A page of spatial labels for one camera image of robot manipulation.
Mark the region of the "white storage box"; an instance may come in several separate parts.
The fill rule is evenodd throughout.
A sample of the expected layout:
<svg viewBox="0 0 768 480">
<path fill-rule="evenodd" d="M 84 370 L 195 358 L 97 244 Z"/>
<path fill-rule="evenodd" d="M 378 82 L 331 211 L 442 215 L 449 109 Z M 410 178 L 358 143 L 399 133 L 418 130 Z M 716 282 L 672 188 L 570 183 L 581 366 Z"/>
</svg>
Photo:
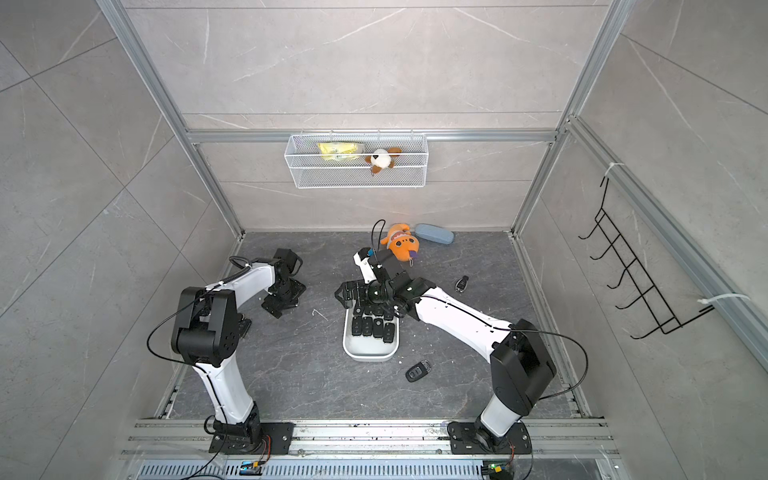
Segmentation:
<svg viewBox="0 0 768 480">
<path fill-rule="evenodd" d="M 344 335 L 342 345 L 344 351 L 353 360 L 359 362 L 384 362 L 394 356 L 399 348 L 400 325 L 399 319 L 392 313 L 387 313 L 382 305 L 373 304 L 365 299 L 368 285 L 362 280 L 357 282 L 356 299 L 351 308 L 345 309 Z M 394 323 L 397 333 L 393 343 L 384 343 L 382 339 L 371 336 L 353 336 L 351 322 L 354 317 L 372 317 L 383 320 L 383 324 Z"/>
</svg>

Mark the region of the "black silver car key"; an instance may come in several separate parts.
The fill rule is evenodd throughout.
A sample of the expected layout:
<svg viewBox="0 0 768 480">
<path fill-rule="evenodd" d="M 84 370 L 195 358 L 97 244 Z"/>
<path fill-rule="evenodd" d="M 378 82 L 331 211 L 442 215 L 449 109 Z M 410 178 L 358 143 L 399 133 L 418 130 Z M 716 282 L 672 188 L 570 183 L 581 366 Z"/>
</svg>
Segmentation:
<svg viewBox="0 0 768 480">
<path fill-rule="evenodd" d="M 409 383 L 415 383 L 428 375 L 431 369 L 431 364 L 427 360 L 422 360 L 405 372 L 405 378 Z"/>
</svg>

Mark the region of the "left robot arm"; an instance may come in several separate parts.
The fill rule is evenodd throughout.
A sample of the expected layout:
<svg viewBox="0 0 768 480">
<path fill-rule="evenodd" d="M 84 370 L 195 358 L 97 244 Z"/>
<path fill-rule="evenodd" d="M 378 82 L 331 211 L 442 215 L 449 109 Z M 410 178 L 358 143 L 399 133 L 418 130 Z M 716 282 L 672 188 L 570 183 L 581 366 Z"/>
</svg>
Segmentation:
<svg viewBox="0 0 768 480">
<path fill-rule="evenodd" d="M 306 290 L 295 278 L 303 260 L 294 251 L 279 248 L 270 258 L 232 256 L 229 261 L 237 268 L 235 273 L 204 287 L 185 288 L 177 311 L 160 322 L 174 322 L 170 347 L 178 357 L 157 353 L 150 340 L 146 347 L 153 356 L 188 365 L 198 373 L 214 407 L 213 418 L 204 422 L 212 436 L 212 452 L 285 450 L 293 424 L 262 423 L 239 371 L 236 350 L 252 324 L 239 308 L 260 292 L 266 294 L 262 308 L 275 318 L 297 307 Z"/>
</svg>

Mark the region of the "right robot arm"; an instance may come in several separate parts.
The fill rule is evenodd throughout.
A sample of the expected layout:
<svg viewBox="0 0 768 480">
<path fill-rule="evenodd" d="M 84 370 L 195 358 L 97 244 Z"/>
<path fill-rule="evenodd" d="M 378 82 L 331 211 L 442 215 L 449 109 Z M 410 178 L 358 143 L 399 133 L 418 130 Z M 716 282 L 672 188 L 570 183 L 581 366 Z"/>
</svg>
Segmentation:
<svg viewBox="0 0 768 480">
<path fill-rule="evenodd" d="M 371 244 L 354 255 L 359 280 L 343 282 L 334 296 L 345 310 L 342 347 L 359 362 L 384 362 L 396 353 L 400 321 L 410 317 L 469 346 L 490 367 L 491 397 L 472 423 L 452 422 L 457 452 L 511 449 L 526 439 L 522 420 L 546 398 L 557 368 L 545 344 L 547 332 L 526 320 L 493 318 L 449 295 L 437 284 L 413 278 L 405 268 L 419 243 L 406 224 L 377 220 Z"/>
</svg>

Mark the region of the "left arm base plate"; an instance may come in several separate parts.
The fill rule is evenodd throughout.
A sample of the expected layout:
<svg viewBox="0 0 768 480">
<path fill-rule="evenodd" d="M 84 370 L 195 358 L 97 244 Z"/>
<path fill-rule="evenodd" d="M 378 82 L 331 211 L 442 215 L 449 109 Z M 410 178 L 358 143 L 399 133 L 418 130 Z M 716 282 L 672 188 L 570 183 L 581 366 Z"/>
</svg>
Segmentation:
<svg viewBox="0 0 768 480">
<path fill-rule="evenodd" d="M 227 425 L 213 421 L 210 453 L 225 455 L 286 455 L 293 439 L 295 424 L 270 422 Z"/>
</svg>

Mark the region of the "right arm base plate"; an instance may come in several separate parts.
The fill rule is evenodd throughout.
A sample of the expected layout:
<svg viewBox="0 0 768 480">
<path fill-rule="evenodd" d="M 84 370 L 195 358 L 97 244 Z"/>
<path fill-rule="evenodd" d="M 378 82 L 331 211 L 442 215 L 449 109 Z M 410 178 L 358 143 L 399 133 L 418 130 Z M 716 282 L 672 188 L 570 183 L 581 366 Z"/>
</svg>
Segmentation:
<svg viewBox="0 0 768 480">
<path fill-rule="evenodd" d="M 492 434 L 479 420 L 449 422 L 447 433 L 451 453 L 454 455 L 532 453 L 531 435 L 522 421 L 515 422 L 502 437 Z"/>
</svg>

